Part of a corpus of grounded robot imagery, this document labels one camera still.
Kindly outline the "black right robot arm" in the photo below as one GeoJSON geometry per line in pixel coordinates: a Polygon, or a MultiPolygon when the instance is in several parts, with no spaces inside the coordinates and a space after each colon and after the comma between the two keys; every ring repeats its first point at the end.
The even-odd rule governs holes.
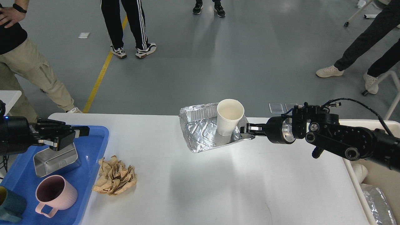
{"type": "Polygon", "coordinates": [[[323,105],[305,102],[280,116],[269,118],[266,123],[247,123],[240,128],[240,133],[266,136],[270,142],[277,144],[292,144],[296,139],[305,139],[315,146],[313,158],[328,151],[349,161],[365,159],[398,172],[400,141],[382,117],[378,116],[378,120],[383,129],[341,125],[339,116],[330,113],[332,107],[340,105],[339,98],[323,105]]]}

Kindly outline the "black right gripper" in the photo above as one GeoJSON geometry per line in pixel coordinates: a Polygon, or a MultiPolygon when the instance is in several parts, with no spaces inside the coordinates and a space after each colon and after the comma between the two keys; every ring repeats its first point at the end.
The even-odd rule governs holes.
{"type": "Polygon", "coordinates": [[[247,123],[241,127],[241,134],[265,136],[270,142],[277,144],[292,144],[296,140],[290,117],[271,117],[266,124],[247,123]]]}

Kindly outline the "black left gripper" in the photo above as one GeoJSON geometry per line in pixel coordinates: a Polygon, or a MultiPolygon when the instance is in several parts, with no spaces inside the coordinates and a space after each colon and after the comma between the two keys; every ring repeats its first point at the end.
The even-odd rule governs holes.
{"type": "Polygon", "coordinates": [[[88,136],[89,131],[88,126],[72,126],[63,121],[42,118],[30,123],[29,128],[25,117],[5,116],[0,123],[0,154],[26,152],[35,143],[33,136],[40,138],[38,144],[49,145],[51,150],[60,151],[72,144],[75,138],[88,136]]]}

